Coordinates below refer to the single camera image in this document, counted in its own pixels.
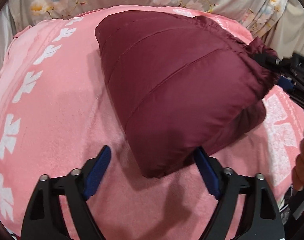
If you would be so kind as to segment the maroon puffer jacket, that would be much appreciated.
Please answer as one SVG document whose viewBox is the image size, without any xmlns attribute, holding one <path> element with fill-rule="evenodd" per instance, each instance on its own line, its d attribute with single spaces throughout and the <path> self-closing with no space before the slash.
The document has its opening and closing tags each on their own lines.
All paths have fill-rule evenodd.
<svg viewBox="0 0 304 240">
<path fill-rule="evenodd" d="M 109 15 L 95 29 L 115 112 L 147 178 L 191 165 L 260 125 L 278 76 L 259 38 L 244 43 L 205 16 L 156 11 Z"/>
</svg>

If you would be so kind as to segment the beige fabric at right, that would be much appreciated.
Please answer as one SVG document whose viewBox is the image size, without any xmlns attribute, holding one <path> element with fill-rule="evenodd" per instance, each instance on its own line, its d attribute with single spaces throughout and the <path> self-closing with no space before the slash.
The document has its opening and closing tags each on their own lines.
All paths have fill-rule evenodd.
<svg viewBox="0 0 304 240">
<path fill-rule="evenodd" d="M 278 22 L 262 38 L 280 59 L 298 53 L 304 56 L 304 8 L 298 0 L 288 0 Z"/>
</svg>

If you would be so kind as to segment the pink fleece blanket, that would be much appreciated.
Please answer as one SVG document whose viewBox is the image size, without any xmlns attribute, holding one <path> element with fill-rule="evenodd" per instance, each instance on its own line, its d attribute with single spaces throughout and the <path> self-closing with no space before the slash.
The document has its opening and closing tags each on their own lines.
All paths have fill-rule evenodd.
<svg viewBox="0 0 304 240">
<path fill-rule="evenodd" d="M 19 235 L 42 174 L 64 176 L 108 145 L 89 208 L 107 239 L 197 239 L 215 207 L 195 165 L 144 178 L 108 98 L 94 30 L 121 5 L 27 27 L 0 73 L 0 220 Z"/>
</svg>

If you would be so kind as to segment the silver satin curtain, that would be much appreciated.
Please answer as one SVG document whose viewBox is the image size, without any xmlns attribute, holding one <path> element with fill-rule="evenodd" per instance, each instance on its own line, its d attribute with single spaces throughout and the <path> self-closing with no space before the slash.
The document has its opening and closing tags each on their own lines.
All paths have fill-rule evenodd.
<svg viewBox="0 0 304 240">
<path fill-rule="evenodd" d="M 6 2 L 0 10 L 0 70 L 4 62 L 5 53 L 16 33 L 13 16 Z"/>
</svg>

